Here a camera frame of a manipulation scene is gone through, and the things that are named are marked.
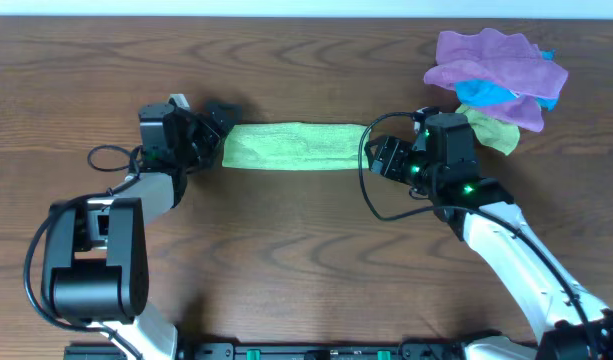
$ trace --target wire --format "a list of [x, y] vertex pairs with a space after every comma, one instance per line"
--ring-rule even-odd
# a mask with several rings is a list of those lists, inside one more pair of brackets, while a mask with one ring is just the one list
[[[95, 165], [95, 163], [93, 162], [93, 155], [95, 155], [95, 153], [97, 153], [99, 150], [113, 150], [113, 151], [117, 151], [117, 152], [120, 152], [126, 155], [128, 157], [128, 165], [124, 165], [124, 166], [120, 166], [116, 168], [103, 168], [103, 167], [99, 167]], [[91, 168], [97, 171], [115, 172], [115, 171], [122, 171], [122, 170], [129, 169], [129, 171], [134, 170], [136, 174], [135, 176], [139, 177], [140, 169], [139, 169], [139, 162], [137, 161], [137, 155], [139, 155], [141, 150], [142, 150], [141, 145], [135, 147], [133, 151], [128, 151], [121, 146], [112, 145], [112, 144], [104, 144], [104, 145], [99, 145], [99, 146], [95, 146], [94, 148], [92, 148], [88, 152], [88, 156], [86, 157], [86, 160], [88, 161], [88, 166], [90, 166]]]
[[78, 197], [76, 197], [74, 199], [71, 199], [71, 200], [67, 201], [65, 204], [63, 204], [62, 206], [57, 208], [57, 210], [55, 210], [54, 212], [51, 212], [51, 214], [48, 215], [46, 220], [44, 220], [44, 222], [39, 226], [39, 228], [35, 232], [35, 236], [33, 236], [33, 239], [31, 240], [30, 245], [28, 246], [28, 251], [26, 252], [26, 258], [24, 260], [24, 273], [23, 273], [24, 289], [26, 290], [26, 296], [28, 296], [28, 300], [30, 301], [30, 305], [49, 324], [51, 324], [53, 326], [56, 326], [56, 327], [58, 327], [58, 328], [60, 328], [62, 330], [69, 330], [69, 331], [76, 331], [76, 332], [86, 332], [86, 333], [89, 333], [89, 332], [101, 332], [101, 333], [105, 333], [105, 334], [108, 335], [108, 339], [109, 340], [115, 340], [120, 346], [122, 346], [133, 357], [135, 357], [136, 360], [141, 360], [141, 359], [143, 359], [142, 354], [140, 354], [139, 351], [137, 351], [137, 349], [135, 349], [128, 341], [126, 341], [121, 336], [119, 336], [117, 334], [117, 332], [115, 330], [113, 330], [113, 329], [110, 329], [110, 328], [105, 327], [105, 326], [102, 326], [102, 327], [75, 326], [75, 325], [66, 324], [66, 323], [63, 323], [63, 322], [57, 320], [57, 318], [55, 318], [53, 315], [49, 314], [46, 310], [44, 310], [44, 308], [41, 307], [41, 305], [37, 301], [37, 298], [35, 297], [35, 293], [33, 292], [33, 289], [32, 289], [32, 286], [31, 286], [30, 267], [31, 267], [31, 263], [33, 261], [33, 255], [35, 254], [35, 249], [37, 248], [37, 244], [39, 243], [42, 235], [50, 227], [50, 225], [53, 223], [53, 221], [55, 221], [55, 219], [59, 219], [59, 217], [66, 210], [72, 208], [73, 206], [75, 206], [75, 205], [77, 205], [77, 204], [79, 204], [81, 202], [84, 202], [84, 201], [86, 201], [86, 200], [88, 200], [90, 198], [106, 197], [106, 196], [108, 196], [108, 193], [98, 193], [98, 194], [88, 194], [88, 195], [78, 196]]
[[377, 210], [371, 203], [370, 199], [368, 198], [368, 194], [366, 193], [366, 186], [364, 185], [364, 174], [362, 172], [362, 150], [363, 150], [362, 145], [364, 144], [364, 140], [366, 139], [366, 136], [368, 136], [368, 133], [370, 132], [370, 130], [375, 125], [382, 122], [383, 120], [390, 118], [390, 117], [396, 117], [396, 116], [409, 116], [412, 119], [412, 116], [413, 116], [412, 114], [413, 113], [408, 113], [408, 112], [393, 112], [393, 113], [384, 114], [378, 117], [377, 119], [375, 119], [375, 121], [373, 121], [362, 134], [362, 138], [359, 142], [359, 154], [358, 154], [359, 186], [361, 188], [362, 195], [364, 196], [364, 200], [366, 201], [366, 205], [368, 205], [368, 208], [373, 213], [373, 215], [375, 215], [375, 217], [381, 221], [395, 221], [395, 220], [403, 219], [405, 217], [409, 217], [409, 216], [413, 216], [413, 215], [417, 215], [417, 214], [421, 214], [421, 213], [429, 212], [429, 211], [456, 210], [456, 211], [462, 211], [466, 214], [474, 214], [474, 215], [481, 216], [503, 227], [504, 229], [508, 230], [512, 235], [514, 235], [515, 237], [519, 238], [522, 242], [524, 242], [526, 246], [528, 246], [528, 248], [530, 248], [531, 251], [535, 253], [535, 255], [544, 263], [544, 265], [548, 268], [548, 270], [553, 274], [553, 276], [555, 277], [559, 285], [562, 287], [562, 289], [568, 296], [568, 299], [570, 300], [571, 304], [573, 304], [573, 307], [575, 308], [575, 311], [577, 312], [577, 315], [579, 316], [579, 319], [584, 327], [584, 331], [586, 332], [586, 337], [588, 338], [588, 341], [590, 342], [590, 349], [592, 352], [591, 355], [593, 359], [598, 359], [599, 358], [599, 353], [598, 353], [599, 348], [597, 346], [597, 341], [590, 328], [588, 317], [586, 316], [584, 309], [582, 309], [581, 307], [581, 303], [579, 302], [578, 296], [573, 292], [573, 289], [570, 287], [570, 285], [564, 279], [564, 277], [560, 274], [560, 272], [557, 270], [555, 265], [553, 265], [553, 263], [546, 257], [546, 255], [544, 255], [544, 253], [537, 247], [537, 245], [535, 245], [530, 239], [528, 239], [528, 237], [526, 237], [526, 235], [520, 229], [515, 229], [512, 225], [510, 225], [506, 221], [496, 216], [485, 213], [481, 210], [470, 209], [470, 208], [466, 208], [462, 206], [454, 206], [454, 205], [426, 206], [426, 207], [422, 207], [419, 209], [411, 210], [405, 213], [401, 213], [399, 215], [394, 215], [394, 216], [389, 216], [389, 217], [383, 217], [377, 212]]

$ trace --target wooden surface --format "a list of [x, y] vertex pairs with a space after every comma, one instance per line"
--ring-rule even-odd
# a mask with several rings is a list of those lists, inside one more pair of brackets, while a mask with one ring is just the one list
[[[120, 181], [85, 156], [140, 143], [140, 106], [181, 92], [243, 104], [246, 122], [358, 124], [450, 108], [452, 94], [422, 82], [437, 35], [483, 27], [557, 49], [570, 72], [542, 133], [522, 134], [510, 157], [480, 155], [543, 242], [613, 307], [613, 22], [0, 18], [0, 359], [60, 358], [69, 340], [101, 339], [40, 320], [22, 259], [51, 202]], [[368, 188], [384, 213], [422, 205], [385, 179], [368, 176]], [[147, 246], [150, 300], [196, 337], [398, 342], [495, 328], [532, 339], [475, 253], [432, 215], [374, 219], [355, 171], [198, 174], [147, 228]]]

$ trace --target blue cloth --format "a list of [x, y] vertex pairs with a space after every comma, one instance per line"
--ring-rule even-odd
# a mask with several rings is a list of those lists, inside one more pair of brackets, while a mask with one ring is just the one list
[[[555, 50], [542, 51], [542, 58], [545, 60], [553, 60], [555, 58]], [[455, 91], [459, 101], [468, 106], [491, 106], [513, 101], [519, 97], [513, 94], [512, 91], [495, 84], [488, 80], [469, 80], [460, 81], [455, 84]], [[552, 111], [557, 105], [558, 99], [542, 99], [537, 98], [539, 106]]]

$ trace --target green cloth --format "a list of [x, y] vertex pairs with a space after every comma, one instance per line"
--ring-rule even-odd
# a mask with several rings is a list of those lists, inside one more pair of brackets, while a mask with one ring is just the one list
[[519, 143], [517, 125], [505, 123], [485, 115], [468, 105], [462, 105], [455, 111], [464, 114], [475, 131], [477, 140], [484, 145], [503, 152], [505, 155], [515, 150]]
[[357, 169], [364, 130], [365, 126], [352, 124], [236, 125], [224, 143], [222, 165], [263, 170]]

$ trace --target folded green cloth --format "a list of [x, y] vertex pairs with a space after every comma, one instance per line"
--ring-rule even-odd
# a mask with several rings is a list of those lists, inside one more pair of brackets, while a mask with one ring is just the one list
[[237, 125], [224, 143], [222, 165], [263, 170], [356, 169], [364, 130], [365, 126], [352, 124]]
[[484, 145], [503, 152], [505, 155], [515, 150], [519, 143], [519, 128], [485, 115], [470, 106], [462, 105], [455, 111], [464, 114], [475, 131], [477, 140]]

